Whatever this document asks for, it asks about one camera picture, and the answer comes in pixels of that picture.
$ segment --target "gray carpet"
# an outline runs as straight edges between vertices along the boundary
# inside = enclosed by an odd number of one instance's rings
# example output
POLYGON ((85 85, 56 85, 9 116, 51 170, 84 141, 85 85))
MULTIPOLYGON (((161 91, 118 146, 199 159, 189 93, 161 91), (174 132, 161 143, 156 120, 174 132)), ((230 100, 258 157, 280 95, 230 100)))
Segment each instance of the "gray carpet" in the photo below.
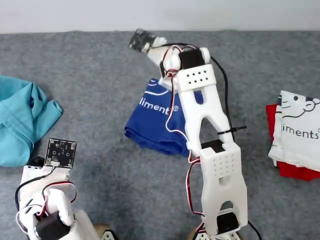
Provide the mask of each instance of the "gray carpet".
MULTIPOLYGON (((200 218, 188 209, 187 160, 140 149, 124 125, 158 69, 127 49, 132 32, 67 32, 0 35, 0 74, 37 83, 64 108, 40 141, 78 141, 71 178, 75 207, 93 223, 109 223, 121 240, 184 240, 200 218)), ((320 97, 320 32, 163 32, 170 42, 207 46, 229 77, 229 105, 242 148, 249 219, 265 240, 318 239, 320 180, 284 178, 267 154, 265 105, 280 90, 320 97)), ((216 69, 220 98, 224 81, 216 69)), ((201 138, 215 137, 207 122, 201 138)), ((0 168, 1 239, 25 239, 16 226, 14 192, 21 168, 0 168)), ((200 207, 202 175, 192 173, 193 201, 200 207)), ((247 240, 257 239, 246 226, 247 240)))

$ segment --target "teal cloth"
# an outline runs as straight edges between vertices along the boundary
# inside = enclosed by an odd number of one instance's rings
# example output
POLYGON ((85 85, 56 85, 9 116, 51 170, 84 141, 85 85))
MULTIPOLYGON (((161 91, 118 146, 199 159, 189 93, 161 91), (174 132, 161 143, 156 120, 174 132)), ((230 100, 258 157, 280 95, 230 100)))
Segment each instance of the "teal cloth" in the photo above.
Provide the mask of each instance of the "teal cloth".
POLYGON ((62 113, 35 83, 0 76, 0 166, 26 165, 35 143, 62 113))

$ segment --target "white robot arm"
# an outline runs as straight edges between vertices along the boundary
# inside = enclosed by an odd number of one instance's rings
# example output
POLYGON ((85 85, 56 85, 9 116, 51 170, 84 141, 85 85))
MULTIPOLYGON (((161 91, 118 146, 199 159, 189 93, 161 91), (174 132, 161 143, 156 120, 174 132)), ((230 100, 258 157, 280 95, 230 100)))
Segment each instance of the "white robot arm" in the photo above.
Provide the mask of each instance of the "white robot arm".
POLYGON ((187 148, 198 161, 189 158, 189 162, 201 164, 202 213, 196 214, 201 215, 202 224, 197 229, 201 234, 194 239, 240 239, 237 231, 248 223, 247 187, 242 175, 241 150, 233 140, 233 129, 221 106, 214 69, 209 64, 210 53, 207 48, 193 45, 183 44, 181 48, 180 43, 155 46, 153 41, 159 41, 154 34, 140 29, 137 32, 129 47, 145 52, 160 67, 159 84, 173 92, 173 99, 178 93, 185 117, 187 148), (195 99, 197 91, 201 91, 202 104, 195 99), (217 130, 218 140, 201 144, 203 118, 217 130), (221 210, 228 201, 233 207, 221 210))
MULTIPOLYGON (((76 142, 50 138, 45 162, 32 162, 23 168, 15 195, 18 210, 15 219, 29 240, 101 239, 87 214, 72 209, 77 190, 69 181, 69 171, 76 146, 76 142), (73 200, 67 197, 70 187, 75 190, 73 200)), ((102 239, 117 240, 117 237, 106 229, 102 239)))

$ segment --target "fabric pile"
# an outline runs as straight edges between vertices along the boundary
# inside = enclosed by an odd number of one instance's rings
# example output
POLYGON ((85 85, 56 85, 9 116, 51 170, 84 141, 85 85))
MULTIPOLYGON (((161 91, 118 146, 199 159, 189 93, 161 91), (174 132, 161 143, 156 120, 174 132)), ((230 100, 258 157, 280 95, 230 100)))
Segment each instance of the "fabric pile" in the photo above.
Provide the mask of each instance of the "fabric pile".
POLYGON ((62 113, 35 83, 0 76, 0 167, 27 164, 35 143, 62 113))
POLYGON ((280 175, 310 181, 320 178, 320 99, 281 91, 266 106, 273 140, 268 156, 280 175))
MULTIPOLYGON (((171 92, 151 79, 138 105, 129 118, 124 130, 125 135, 141 148, 149 148, 166 155, 187 157, 186 139, 178 132, 169 132, 166 121, 170 113, 171 92)), ((201 94, 195 94, 196 101, 203 101, 201 94)), ((168 128, 185 132, 185 117, 179 95, 174 97, 172 116, 168 128)))

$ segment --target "blue cloth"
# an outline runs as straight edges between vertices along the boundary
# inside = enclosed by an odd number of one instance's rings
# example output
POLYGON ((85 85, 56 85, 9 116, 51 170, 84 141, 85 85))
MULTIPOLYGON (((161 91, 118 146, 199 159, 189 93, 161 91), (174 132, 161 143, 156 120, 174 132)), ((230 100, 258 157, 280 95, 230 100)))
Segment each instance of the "blue cloth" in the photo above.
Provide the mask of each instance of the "blue cloth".
MULTIPOLYGON (((197 102, 202 96, 196 95, 197 102)), ((188 156, 185 138, 178 132, 169 132, 166 121, 169 116, 171 92, 157 79, 151 79, 138 105, 129 118, 124 130, 125 135, 142 148, 156 150, 166 155, 188 156)), ((169 129, 185 132, 185 117, 178 94, 174 97, 174 107, 169 129)))
POLYGON ((0 76, 0 166, 24 166, 62 112, 35 83, 0 76))

